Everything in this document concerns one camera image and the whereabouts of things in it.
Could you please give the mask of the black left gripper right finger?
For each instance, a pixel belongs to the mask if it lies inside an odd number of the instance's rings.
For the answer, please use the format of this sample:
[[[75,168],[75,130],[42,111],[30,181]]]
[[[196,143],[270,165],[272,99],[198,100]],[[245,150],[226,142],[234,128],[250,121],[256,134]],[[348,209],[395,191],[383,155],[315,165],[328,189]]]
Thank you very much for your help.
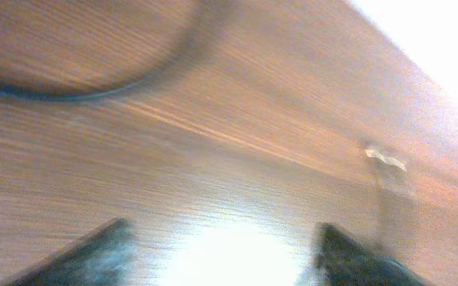
[[[428,282],[392,257],[383,256],[334,224],[320,225],[315,268],[329,285],[427,286]]]

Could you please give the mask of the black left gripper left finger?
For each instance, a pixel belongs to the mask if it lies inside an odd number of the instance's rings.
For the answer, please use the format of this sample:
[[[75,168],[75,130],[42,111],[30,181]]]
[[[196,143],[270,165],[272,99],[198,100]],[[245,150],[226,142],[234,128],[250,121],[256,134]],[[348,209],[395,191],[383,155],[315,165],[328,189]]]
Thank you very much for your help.
[[[117,218],[2,281],[18,285],[127,285],[133,278],[133,225]]]

